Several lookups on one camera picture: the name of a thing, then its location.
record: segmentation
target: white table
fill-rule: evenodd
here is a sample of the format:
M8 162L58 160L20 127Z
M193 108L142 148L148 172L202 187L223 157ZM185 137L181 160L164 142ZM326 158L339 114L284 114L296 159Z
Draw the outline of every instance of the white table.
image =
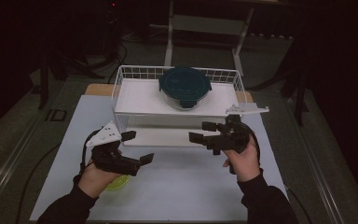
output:
M109 96L81 97L30 220L37 220L51 203L69 193L72 178L79 172L84 141L110 120L113 113ZM268 184L286 193L260 115L247 115L243 121L255 131L259 141L261 167ZM242 193L236 176L222 168L224 155L213 156L205 147L122 147L121 150L124 156L134 159L148 153L155 153L155 158L137 176L132 176L123 189L105 191L91 209L89 221L246 220L247 210L241 204Z

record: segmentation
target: hand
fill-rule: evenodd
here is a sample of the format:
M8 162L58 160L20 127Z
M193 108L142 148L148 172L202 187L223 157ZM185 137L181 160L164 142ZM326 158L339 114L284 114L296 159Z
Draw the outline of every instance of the hand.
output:
M112 181L121 175L98 169L92 160L89 161L90 163L91 165L84 170L77 185L91 198L97 198Z
M249 134L249 143L241 154L235 150L224 150L223 152L228 157L223 166L228 167L231 163L238 181L245 182L260 175L255 140L251 134Z

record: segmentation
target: round food container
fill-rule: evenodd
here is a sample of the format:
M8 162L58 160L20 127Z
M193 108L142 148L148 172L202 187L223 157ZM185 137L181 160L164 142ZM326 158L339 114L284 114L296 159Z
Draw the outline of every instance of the round food container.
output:
M129 175L122 175L122 176L116 178L112 183L110 183L106 187L106 189L107 190L119 190L119 189L122 189L127 184L129 179L130 179Z
M194 109L212 90L211 81L194 68L176 67L159 79L159 89L165 93L166 102L179 110Z

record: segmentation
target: white plastic bracket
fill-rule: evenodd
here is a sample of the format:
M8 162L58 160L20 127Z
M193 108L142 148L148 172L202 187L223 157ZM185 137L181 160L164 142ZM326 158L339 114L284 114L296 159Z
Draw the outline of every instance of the white plastic bracket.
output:
M229 109L226 110L226 114L237 114L237 115L247 115L247 114L257 114L269 112L269 107L265 108L248 108L246 106L232 105Z
M96 147L110 142L121 140L121 134L115 123L111 120L98 133L91 137L86 143L86 147Z

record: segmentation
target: dark background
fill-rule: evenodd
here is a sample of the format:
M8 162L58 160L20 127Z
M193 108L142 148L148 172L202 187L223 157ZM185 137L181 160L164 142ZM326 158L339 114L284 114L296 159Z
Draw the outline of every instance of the dark background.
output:
M280 4L208 1L207 7L203 5L205 1L192 1L192 7L185 0L181 2L178 9L188 14L201 12L205 16L229 18L241 17L243 10L252 6L255 14L250 34L295 38L282 69L295 67L307 72L307 87L312 90L358 183L358 1ZM168 23L168 1L115 3L122 10L117 13L119 19L140 35L147 36L149 23ZM28 75L39 68L41 36L46 31L49 41L73 57L101 46L100 35L105 29L105 24L101 25L105 22L103 7L94 7L91 16L84 11L78 15L74 8L74 3L67 0L0 0L0 118L33 87ZM98 25L86 24L87 21ZM81 36L78 32L87 27L94 27L92 33L98 34L91 36L95 39L92 43L78 38Z

